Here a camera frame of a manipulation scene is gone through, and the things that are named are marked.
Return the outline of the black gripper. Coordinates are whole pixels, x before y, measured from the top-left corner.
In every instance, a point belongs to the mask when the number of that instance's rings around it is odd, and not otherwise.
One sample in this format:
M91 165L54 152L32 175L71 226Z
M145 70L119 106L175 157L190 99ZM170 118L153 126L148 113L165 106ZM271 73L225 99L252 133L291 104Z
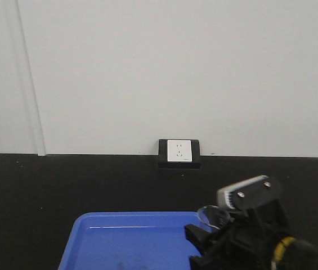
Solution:
M197 250L207 250L189 257L190 269L278 269L291 245L288 219L279 200L229 214L227 226L213 233L194 224L184 226L186 240Z

